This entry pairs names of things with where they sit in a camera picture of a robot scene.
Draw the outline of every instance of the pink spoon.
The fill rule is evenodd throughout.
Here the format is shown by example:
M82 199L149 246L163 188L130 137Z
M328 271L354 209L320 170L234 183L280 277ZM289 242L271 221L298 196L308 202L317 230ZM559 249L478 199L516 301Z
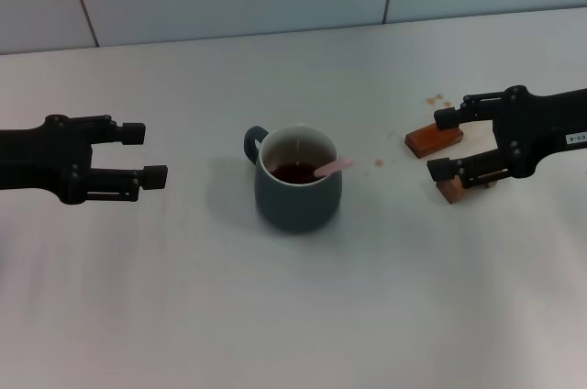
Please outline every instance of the pink spoon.
M344 171L345 169L349 168L355 163L355 160L352 158L345 158L342 160L332 161L329 164L326 164L322 167L318 167L314 171L314 176L316 178L322 178L325 176L329 176L334 172Z

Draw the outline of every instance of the gray mug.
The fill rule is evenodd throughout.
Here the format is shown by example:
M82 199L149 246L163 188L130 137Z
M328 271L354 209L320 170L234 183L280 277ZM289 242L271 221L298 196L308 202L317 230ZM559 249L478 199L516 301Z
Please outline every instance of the gray mug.
M269 133L255 126L245 134L245 154L255 164L257 207L275 227L311 231L326 224L337 211L341 172L304 184L287 183L271 174L284 164L301 162L317 168L334 161L337 149L322 132L301 125Z

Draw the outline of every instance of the white sticker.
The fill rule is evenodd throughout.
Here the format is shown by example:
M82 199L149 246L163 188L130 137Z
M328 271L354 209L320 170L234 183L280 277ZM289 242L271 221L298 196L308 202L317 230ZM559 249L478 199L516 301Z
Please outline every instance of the white sticker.
M569 134L566 136L567 144L584 143L587 141L587 132L580 132L578 134Z

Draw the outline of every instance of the wooden block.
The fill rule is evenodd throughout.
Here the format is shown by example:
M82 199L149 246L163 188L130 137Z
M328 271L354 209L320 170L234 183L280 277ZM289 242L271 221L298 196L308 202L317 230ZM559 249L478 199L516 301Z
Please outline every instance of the wooden block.
M438 130L436 123L410 132L405 136L405 144L418 158L443 150L462 140L459 128Z
M437 189L442 193L449 204L457 203L466 193L476 189L490 189L497 184L496 181L472 187L471 189L464 189L460 183L460 178L455 176L452 180L437 182Z

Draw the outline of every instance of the mug handle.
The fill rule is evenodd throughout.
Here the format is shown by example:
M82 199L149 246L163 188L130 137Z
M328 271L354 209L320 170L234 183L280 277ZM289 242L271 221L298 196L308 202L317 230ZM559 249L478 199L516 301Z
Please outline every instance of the mug handle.
M261 126L253 126L245 134L245 155L249 158L250 162L257 164L259 158L259 150L257 149L257 143L261 143L265 137L269 135L265 129Z

